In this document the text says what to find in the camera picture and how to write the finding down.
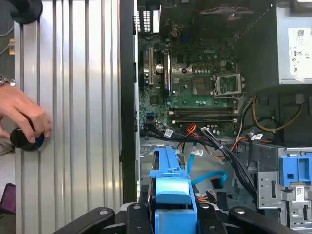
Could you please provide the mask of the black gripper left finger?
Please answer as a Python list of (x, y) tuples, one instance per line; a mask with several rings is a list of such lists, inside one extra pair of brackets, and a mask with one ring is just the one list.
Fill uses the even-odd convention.
[(152, 234), (148, 208), (126, 203), (120, 211), (97, 207), (55, 231), (56, 234)]

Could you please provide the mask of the person's bare hand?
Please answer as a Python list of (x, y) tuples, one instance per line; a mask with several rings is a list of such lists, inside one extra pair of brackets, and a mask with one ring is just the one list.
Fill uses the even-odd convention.
[(0, 86), (0, 117), (7, 117), (25, 134), (29, 143), (51, 134), (52, 123), (48, 114), (35, 104), (21, 89), (5, 83)]

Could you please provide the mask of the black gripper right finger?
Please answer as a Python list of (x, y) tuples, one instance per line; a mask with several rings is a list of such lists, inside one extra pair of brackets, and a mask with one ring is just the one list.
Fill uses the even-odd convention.
[(198, 204), (198, 232), (200, 234), (295, 234), (281, 225), (246, 207), (223, 211), (213, 203)]

